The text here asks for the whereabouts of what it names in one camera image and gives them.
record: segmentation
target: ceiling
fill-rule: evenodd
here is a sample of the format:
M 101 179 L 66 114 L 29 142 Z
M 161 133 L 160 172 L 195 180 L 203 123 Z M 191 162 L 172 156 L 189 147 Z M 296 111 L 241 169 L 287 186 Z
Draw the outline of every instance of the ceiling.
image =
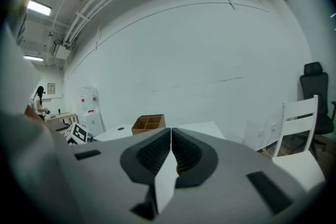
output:
M 32 10 L 27 13 L 27 30 L 22 44 L 22 51 L 25 55 L 39 56 L 43 62 L 33 61 L 37 65 L 48 65 L 62 67 L 64 60 L 56 59 L 51 55 L 53 42 L 56 39 L 62 40 L 76 11 L 87 0 L 36 0 L 51 7 L 50 16 L 45 16 Z M 54 19 L 59 10 L 57 20 L 53 26 Z

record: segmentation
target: wall outlet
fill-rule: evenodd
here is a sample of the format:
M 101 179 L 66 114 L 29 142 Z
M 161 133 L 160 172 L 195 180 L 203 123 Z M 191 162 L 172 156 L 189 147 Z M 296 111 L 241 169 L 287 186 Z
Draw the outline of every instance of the wall outlet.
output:
M 276 127 L 277 127 L 277 124 L 273 123 L 271 126 L 271 133 L 275 131 Z
M 262 137 L 265 135 L 265 129 L 264 128 L 261 128 L 258 132 L 258 137 Z

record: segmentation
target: gray surface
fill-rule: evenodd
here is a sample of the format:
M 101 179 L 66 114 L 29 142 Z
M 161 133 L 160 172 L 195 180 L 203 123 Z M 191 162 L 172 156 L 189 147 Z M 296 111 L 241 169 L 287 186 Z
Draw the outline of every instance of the gray surface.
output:
M 176 189 L 173 199 L 156 223 L 252 223 L 273 215 L 246 175 L 263 171 L 293 200 L 302 187 L 286 172 L 250 148 L 201 133 L 183 130 L 212 146 L 218 166 L 201 186 Z
M 130 209 L 144 201 L 148 186 L 133 183 L 120 166 L 129 146 L 161 129 L 107 142 L 69 147 L 62 135 L 18 117 L 0 115 L 1 132 L 15 179 L 40 210 L 61 223 L 148 223 Z M 263 171 L 289 197 L 303 197 L 300 185 L 246 146 L 184 130 L 212 146 L 219 158 L 215 172 L 200 187 L 175 190 L 152 223 L 251 223 L 270 221 L 272 213 L 246 174 Z M 76 160 L 74 153 L 97 149 L 100 155 Z

